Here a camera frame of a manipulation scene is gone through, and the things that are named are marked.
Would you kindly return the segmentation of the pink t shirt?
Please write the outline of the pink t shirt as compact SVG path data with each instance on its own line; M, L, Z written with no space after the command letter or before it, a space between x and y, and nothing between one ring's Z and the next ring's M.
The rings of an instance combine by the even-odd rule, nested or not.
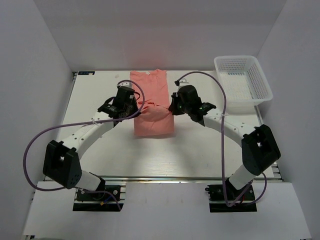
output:
M145 96L141 114L134 118L134 135L154 137L173 134L175 123L169 111L167 72L160 69L131 71L130 80L140 86Z

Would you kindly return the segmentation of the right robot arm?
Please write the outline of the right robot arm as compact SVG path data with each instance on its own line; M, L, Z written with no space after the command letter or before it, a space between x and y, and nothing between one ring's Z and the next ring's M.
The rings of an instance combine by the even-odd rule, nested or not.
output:
M272 130L267 125L252 126L233 116L222 120L222 110L209 102L202 102L192 85L182 86L174 92L168 109L174 116L187 114L192 121L223 133L241 147L242 165L226 181L233 190L245 187L281 157Z

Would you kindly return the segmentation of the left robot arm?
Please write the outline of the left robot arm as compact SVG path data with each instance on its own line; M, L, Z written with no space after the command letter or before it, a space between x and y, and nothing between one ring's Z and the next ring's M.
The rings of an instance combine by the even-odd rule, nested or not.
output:
M82 124L76 132L59 142L52 140L46 147L43 174L66 189L103 192L105 180L82 170L80 160L100 137L123 119L139 115L135 93L128 86L119 86L116 96L107 99L90 122Z

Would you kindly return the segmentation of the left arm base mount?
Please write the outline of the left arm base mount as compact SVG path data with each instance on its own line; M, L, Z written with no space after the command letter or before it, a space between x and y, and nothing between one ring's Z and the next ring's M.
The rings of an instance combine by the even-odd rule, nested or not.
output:
M108 193L88 193L83 189L77 189L74 197L74 212L120 212L125 203L126 185L106 184Z

